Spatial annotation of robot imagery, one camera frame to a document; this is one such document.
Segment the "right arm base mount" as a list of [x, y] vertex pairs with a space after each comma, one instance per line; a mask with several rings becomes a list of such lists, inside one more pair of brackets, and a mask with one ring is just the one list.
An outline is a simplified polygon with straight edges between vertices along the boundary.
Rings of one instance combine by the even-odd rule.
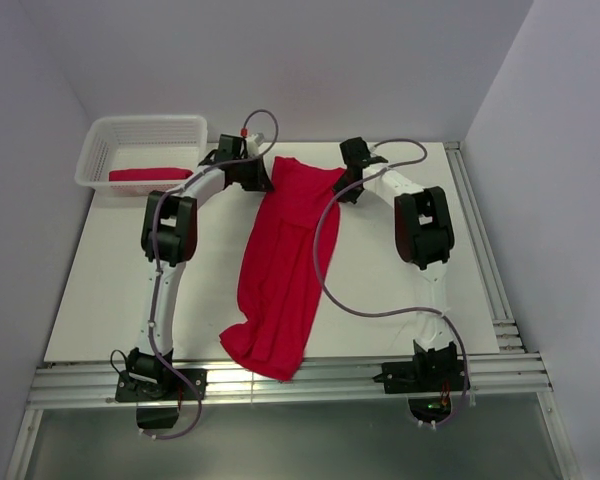
[[381, 384], [388, 395], [426, 394], [410, 398], [408, 406], [418, 424], [430, 427], [452, 415], [452, 394], [465, 398], [471, 386], [462, 360], [430, 359], [425, 354], [417, 354], [410, 361], [382, 363], [373, 382]]

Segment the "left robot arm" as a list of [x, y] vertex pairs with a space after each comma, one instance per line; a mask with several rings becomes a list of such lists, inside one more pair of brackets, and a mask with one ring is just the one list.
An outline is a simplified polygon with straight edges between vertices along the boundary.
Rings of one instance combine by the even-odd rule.
[[273, 184], [260, 147], [264, 135], [222, 135], [198, 171], [165, 192], [147, 197], [141, 248], [152, 265], [149, 299], [136, 346], [123, 357], [115, 400], [174, 400], [198, 381], [173, 367], [173, 324], [179, 285], [198, 244], [198, 210], [213, 196], [237, 184], [248, 192], [270, 192]]

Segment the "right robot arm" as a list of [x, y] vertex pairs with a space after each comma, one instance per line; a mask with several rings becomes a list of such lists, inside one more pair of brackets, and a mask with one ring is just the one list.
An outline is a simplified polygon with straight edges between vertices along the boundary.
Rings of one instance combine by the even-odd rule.
[[387, 394], [434, 393], [449, 395], [470, 390], [469, 360], [466, 347], [455, 325], [446, 314], [445, 276], [455, 246], [445, 191], [423, 187], [399, 173], [399, 167], [415, 165], [427, 158], [391, 164], [374, 153], [360, 137], [339, 145], [345, 173], [333, 186], [334, 200], [355, 203], [368, 191], [388, 204], [394, 215], [394, 241], [399, 258], [417, 275], [416, 295], [423, 306], [404, 307], [385, 312], [360, 312], [330, 300], [342, 310], [362, 318], [387, 318], [413, 314], [419, 332], [413, 340], [414, 354], [406, 362], [381, 366], [374, 381]]

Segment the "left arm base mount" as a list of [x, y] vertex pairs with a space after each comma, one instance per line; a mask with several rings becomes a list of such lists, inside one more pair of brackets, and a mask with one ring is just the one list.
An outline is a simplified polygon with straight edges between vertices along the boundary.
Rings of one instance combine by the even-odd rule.
[[144, 430], [168, 430], [179, 420], [186, 401], [201, 405], [207, 385], [207, 371], [201, 368], [158, 372], [156, 378], [123, 371], [119, 374], [114, 401], [136, 405], [136, 423]]

